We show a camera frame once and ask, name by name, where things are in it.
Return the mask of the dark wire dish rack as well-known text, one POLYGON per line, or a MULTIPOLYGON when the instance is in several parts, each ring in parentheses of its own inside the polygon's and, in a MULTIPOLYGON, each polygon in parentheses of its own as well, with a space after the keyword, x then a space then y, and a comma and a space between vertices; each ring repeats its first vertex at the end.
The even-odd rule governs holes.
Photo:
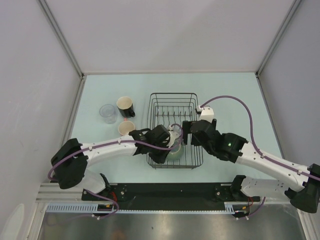
MULTIPOLYGON (((155 92, 150 95, 147 111, 147 127, 157 125, 169 127, 172 124, 182 125, 183 121, 196 121, 198 115, 198 96, 195 93, 155 92)), ((192 135, 188 134, 187 145, 180 160, 158 164, 149 156, 146 162, 154 169, 194 169, 203 164, 203 150, 200 146, 191 145, 192 135)))

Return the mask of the green glazed ceramic mug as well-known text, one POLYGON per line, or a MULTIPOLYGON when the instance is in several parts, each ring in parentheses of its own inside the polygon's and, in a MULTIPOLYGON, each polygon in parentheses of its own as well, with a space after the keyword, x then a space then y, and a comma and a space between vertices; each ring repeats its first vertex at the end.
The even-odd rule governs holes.
POLYGON ((166 156, 167 161, 178 161, 184 154, 184 146, 179 144, 177 147, 172 149, 166 156))

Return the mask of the pink ceramic mug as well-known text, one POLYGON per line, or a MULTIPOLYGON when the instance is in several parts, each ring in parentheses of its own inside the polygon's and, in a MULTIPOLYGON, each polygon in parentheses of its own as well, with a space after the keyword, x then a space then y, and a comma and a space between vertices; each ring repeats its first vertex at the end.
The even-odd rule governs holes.
POLYGON ((121 136, 127 135, 131 131, 136 129, 135 124, 132 121, 125 120, 121 122, 118 126, 118 132, 121 136))

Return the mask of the black ceramic mug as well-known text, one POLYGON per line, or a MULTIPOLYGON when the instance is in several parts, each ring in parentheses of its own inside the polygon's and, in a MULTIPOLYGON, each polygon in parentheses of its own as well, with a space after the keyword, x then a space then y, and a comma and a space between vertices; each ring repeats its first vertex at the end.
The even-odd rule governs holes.
POLYGON ((134 111, 134 103, 130 97, 128 96, 120 97, 116 102, 116 106, 120 114, 124 118, 134 118, 136 116, 136 113, 134 111))

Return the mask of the clear faceted glass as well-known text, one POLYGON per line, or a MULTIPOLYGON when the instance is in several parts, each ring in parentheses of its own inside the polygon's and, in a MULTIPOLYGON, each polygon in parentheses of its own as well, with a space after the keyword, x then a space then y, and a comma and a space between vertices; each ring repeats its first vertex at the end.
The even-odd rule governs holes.
POLYGON ((117 121, 116 108, 112 104, 105 104, 99 109, 99 114, 107 124, 117 121))

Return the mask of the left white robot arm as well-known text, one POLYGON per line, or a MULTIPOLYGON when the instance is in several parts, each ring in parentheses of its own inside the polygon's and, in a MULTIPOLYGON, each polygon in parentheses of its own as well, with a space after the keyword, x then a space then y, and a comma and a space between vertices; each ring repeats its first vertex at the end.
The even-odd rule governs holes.
POLYGON ((179 137, 172 126, 166 128, 161 124, 98 143, 79 143, 77 138, 72 138, 52 157, 48 178, 56 181, 62 190, 77 187, 87 195, 105 200, 110 196, 111 186, 104 174, 90 170, 92 165, 136 155, 149 155, 157 163, 164 162, 179 137))

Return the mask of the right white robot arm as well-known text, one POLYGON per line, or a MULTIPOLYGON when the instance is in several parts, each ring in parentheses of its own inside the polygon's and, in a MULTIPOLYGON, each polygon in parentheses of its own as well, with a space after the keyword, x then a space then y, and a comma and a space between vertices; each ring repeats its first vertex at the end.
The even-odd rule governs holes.
POLYGON ((256 169, 272 179, 253 179, 237 175, 230 194, 242 201, 245 197, 267 197, 289 201, 295 208, 315 214, 320 200, 320 167, 292 163, 268 156, 253 143, 234 133, 219 133, 216 121, 183 121, 183 141, 192 135, 191 144, 202 146, 209 154, 221 161, 232 162, 256 169))

